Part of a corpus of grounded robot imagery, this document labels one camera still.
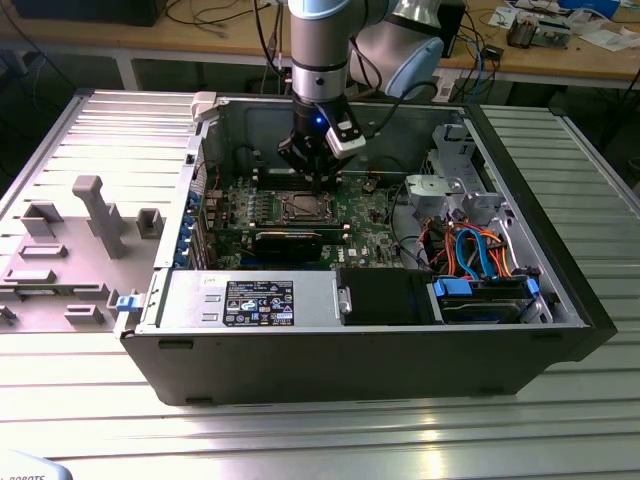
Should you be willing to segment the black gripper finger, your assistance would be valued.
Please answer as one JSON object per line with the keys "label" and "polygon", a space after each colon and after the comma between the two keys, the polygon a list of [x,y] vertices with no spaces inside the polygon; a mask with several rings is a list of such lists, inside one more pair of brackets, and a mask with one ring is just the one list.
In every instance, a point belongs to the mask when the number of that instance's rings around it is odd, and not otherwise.
{"label": "black gripper finger", "polygon": [[319,191],[332,192],[341,182],[340,171],[344,161],[337,159],[330,148],[323,148],[319,155]]}
{"label": "black gripper finger", "polygon": [[321,191],[323,147],[316,137],[293,133],[278,143],[277,152],[291,168],[304,177],[314,194]]}

